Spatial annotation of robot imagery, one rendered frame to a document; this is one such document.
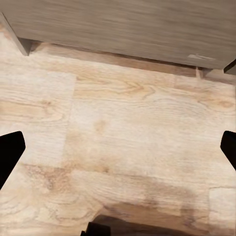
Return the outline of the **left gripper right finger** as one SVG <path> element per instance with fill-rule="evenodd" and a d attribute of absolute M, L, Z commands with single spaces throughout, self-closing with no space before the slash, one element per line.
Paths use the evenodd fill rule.
<path fill-rule="evenodd" d="M 220 148 L 236 170 L 236 133 L 224 131 Z"/>

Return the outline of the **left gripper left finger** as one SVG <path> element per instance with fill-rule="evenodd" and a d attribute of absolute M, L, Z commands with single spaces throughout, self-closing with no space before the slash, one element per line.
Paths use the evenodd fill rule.
<path fill-rule="evenodd" d="M 25 149 L 26 144 L 21 131 L 0 136 L 0 190 Z"/>

